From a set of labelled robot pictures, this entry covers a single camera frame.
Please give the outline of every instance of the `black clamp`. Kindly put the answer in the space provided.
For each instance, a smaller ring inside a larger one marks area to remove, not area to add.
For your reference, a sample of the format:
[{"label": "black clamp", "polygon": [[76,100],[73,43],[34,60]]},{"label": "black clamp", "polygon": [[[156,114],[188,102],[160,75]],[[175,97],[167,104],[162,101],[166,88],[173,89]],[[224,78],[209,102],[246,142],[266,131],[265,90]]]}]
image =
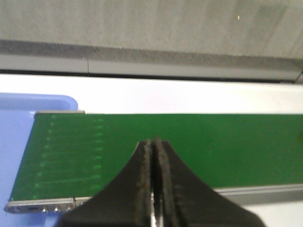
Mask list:
[{"label": "black clamp", "polygon": [[55,226],[150,227],[153,214],[158,227],[265,227],[202,182],[158,138],[140,141],[117,177]]}]

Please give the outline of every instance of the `white surface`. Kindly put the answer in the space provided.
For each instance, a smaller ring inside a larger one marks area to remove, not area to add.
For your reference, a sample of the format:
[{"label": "white surface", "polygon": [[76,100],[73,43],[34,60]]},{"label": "white surface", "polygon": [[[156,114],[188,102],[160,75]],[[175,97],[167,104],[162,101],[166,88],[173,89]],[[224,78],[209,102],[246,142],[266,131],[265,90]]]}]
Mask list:
[{"label": "white surface", "polygon": [[[0,92],[68,95],[87,113],[303,113],[303,86],[0,75]],[[246,206],[267,227],[302,227],[303,201]]]}]

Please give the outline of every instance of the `green circuit board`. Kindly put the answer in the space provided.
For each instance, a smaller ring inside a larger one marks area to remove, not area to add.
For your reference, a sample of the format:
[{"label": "green circuit board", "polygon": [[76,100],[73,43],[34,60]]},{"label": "green circuit board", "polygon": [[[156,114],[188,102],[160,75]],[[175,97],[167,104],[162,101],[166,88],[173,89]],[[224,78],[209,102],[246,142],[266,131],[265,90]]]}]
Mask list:
[{"label": "green circuit board", "polygon": [[41,113],[10,200],[93,196],[156,135],[214,188],[303,183],[300,114]]}]

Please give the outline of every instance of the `gray wall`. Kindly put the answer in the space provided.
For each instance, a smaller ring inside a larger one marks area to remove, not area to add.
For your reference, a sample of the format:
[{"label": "gray wall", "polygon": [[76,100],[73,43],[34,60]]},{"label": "gray wall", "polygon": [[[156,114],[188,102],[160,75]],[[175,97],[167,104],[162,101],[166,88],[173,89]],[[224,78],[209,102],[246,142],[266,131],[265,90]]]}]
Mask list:
[{"label": "gray wall", "polygon": [[303,58],[303,1],[0,0],[0,39]]}]

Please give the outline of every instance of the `blue plastic tray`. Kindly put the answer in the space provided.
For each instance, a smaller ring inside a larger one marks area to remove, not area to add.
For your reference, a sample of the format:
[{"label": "blue plastic tray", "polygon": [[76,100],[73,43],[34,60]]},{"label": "blue plastic tray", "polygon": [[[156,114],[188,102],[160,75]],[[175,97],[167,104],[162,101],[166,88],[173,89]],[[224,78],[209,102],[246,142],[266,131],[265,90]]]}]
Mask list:
[{"label": "blue plastic tray", "polygon": [[9,214],[8,202],[36,111],[77,110],[68,96],[0,93],[0,226],[52,227],[58,214]]}]

